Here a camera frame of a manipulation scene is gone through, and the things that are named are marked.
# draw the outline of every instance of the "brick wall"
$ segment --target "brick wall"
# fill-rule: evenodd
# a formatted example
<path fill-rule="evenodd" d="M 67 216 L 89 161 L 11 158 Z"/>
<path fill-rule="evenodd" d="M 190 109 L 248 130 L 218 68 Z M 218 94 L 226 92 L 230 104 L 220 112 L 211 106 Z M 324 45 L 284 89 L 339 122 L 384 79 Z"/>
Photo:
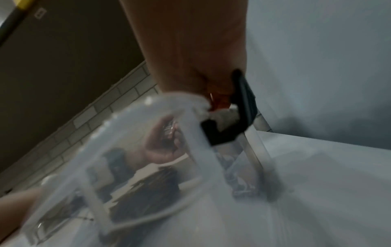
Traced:
<path fill-rule="evenodd" d="M 88 141 L 91 133 L 113 112 L 157 93 L 158 88 L 148 68 L 145 63 L 140 64 L 86 109 L 2 172 L 0 194 L 10 188 L 20 191 L 38 186 L 44 177 L 58 173 L 78 148 Z"/>

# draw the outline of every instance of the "white electrical outlet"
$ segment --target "white electrical outlet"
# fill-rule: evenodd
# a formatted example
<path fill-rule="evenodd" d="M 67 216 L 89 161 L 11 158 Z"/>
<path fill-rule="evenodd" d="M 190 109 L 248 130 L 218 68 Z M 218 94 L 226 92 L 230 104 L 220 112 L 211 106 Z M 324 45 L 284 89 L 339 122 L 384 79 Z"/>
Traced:
<path fill-rule="evenodd" d="M 40 20 L 45 14 L 46 14 L 47 10 L 40 7 L 34 14 L 34 17 L 37 18 L 38 20 Z"/>

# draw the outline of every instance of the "hand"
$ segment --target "hand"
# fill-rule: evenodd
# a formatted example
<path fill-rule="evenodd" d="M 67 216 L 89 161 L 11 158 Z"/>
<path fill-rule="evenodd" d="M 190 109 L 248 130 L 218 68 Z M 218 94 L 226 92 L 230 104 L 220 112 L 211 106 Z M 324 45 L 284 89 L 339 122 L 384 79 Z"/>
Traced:
<path fill-rule="evenodd" d="M 231 73 L 246 71 L 246 0 L 121 0 L 163 92 L 213 97 L 226 108 Z"/>
<path fill-rule="evenodd" d="M 185 145 L 183 143 L 183 136 L 177 124 L 174 124 L 171 136 L 164 136 L 163 128 L 172 119 L 172 116 L 166 116 L 160 119 L 145 139 L 142 152 L 147 163 L 168 163 L 184 155 Z"/>

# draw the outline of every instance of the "black plastic latch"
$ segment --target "black plastic latch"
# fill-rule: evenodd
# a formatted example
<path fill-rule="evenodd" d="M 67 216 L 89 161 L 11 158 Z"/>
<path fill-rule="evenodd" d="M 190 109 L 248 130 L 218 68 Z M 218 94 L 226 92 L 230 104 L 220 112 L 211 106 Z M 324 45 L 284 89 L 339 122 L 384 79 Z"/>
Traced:
<path fill-rule="evenodd" d="M 253 124 L 257 116 L 258 109 L 255 96 L 241 70 L 234 70 L 231 80 L 235 90 L 231 96 L 231 103 L 237 105 L 240 119 L 221 132 L 218 131 L 217 123 L 214 120 L 203 121 L 201 127 L 211 146 L 234 141 L 240 133 L 246 131 Z"/>

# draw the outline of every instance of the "yellow object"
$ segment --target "yellow object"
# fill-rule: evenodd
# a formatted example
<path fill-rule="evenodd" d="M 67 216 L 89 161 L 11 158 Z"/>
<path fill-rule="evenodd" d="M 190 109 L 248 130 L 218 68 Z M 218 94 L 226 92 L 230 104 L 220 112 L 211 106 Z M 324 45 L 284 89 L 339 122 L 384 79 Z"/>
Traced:
<path fill-rule="evenodd" d="M 27 10 L 35 2 L 35 0 L 13 0 L 16 7 L 21 10 Z"/>

